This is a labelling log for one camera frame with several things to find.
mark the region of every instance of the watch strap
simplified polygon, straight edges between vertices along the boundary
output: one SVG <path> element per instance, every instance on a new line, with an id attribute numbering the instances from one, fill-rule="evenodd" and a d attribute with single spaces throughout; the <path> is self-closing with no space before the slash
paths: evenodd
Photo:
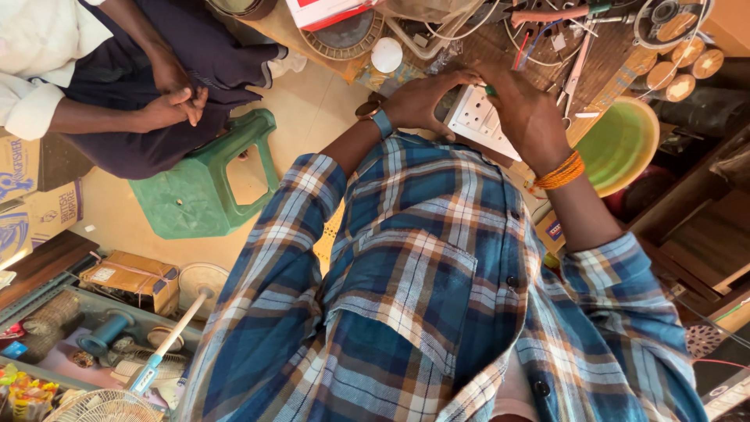
<path id="1" fill-rule="evenodd" d="M 388 116 L 386 116 L 385 111 L 378 110 L 377 113 L 372 116 L 372 120 L 375 122 L 378 129 L 380 129 L 381 140 L 391 136 L 393 133 L 393 127 L 391 127 L 391 121 L 388 119 Z"/>

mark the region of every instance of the floor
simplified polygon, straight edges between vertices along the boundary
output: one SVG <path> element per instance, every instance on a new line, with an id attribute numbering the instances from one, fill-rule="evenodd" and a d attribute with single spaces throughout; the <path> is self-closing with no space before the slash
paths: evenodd
<path id="1" fill-rule="evenodd" d="M 370 91 L 347 83 L 328 69 L 308 61 L 298 74 L 288 72 L 274 81 L 264 99 L 232 112 L 267 108 L 277 129 L 268 138 L 276 173 L 281 177 L 298 155 L 318 152 L 355 121 L 354 109 Z M 267 185 L 257 156 L 227 167 L 238 203 L 251 203 Z M 164 240 L 154 234 L 126 180 L 95 168 L 82 179 L 84 219 L 71 230 L 99 243 L 105 252 L 121 250 L 184 267 L 208 262 L 232 268 L 255 219 L 225 237 Z"/>

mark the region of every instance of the man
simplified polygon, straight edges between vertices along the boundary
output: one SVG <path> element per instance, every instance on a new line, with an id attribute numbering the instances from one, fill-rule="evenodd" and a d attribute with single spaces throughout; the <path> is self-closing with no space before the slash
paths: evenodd
<path id="1" fill-rule="evenodd" d="M 0 126 L 61 132 L 97 166 L 145 179 L 271 87 L 285 47 L 241 47 L 203 2 L 0 0 Z"/>
<path id="2" fill-rule="evenodd" d="M 575 155 L 554 100 L 498 65 L 476 70 L 523 160 L 557 174 Z M 548 190 L 563 282 L 492 161 L 389 136 L 454 138 L 432 112 L 477 79 L 409 82 L 297 159 L 208 320 L 181 420 L 707 420 L 675 308 L 585 175 Z M 321 278 L 312 247 L 342 197 Z"/>

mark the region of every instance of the blue plaid shirt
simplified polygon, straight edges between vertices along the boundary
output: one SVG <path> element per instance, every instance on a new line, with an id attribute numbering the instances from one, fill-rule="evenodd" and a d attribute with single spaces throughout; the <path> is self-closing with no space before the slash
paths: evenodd
<path id="1" fill-rule="evenodd" d="M 313 244 L 346 195 L 321 277 Z M 396 134 L 349 180 L 303 155 L 203 333 L 182 420 L 488 420 L 515 348 L 541 420 L 707 420 L 684 330 L 632 234 L 561 281 L 509 179 Z"/>

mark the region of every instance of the shirt sleeve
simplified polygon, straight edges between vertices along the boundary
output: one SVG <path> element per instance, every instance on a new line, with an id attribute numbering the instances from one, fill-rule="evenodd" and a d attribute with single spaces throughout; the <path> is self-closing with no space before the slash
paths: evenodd
<path id="1" fill-rule="evenodd" d="M 262 369 L 243 372 L 243 385 L 259 384 L 264 374 L 281 370 L 288 351 L 314 334 L 322 315 L 317 303 L 322 277 L 313 244 L 346 184 L 344 172 L 325 155 L 303 155 L 286 172 L 208 318 L 181 401 L 181 420 L 201 420 L 232 402 L 239 392 L 227 374 L 243 362 Z"/>
<path id="2" fill-rule="evenodd" d="M 564 256 L 562 274 L 650 420 L 707 420 L 694 389 L 685 329 L 650 266 L 628 232 L 596 249 Z"/>
<path id="3" fill-rule="evenodd" d="M 65 96 L 56 85 L 37 81 L 0 73 L 0 126 L 21 139 L 44 136 Z"/>

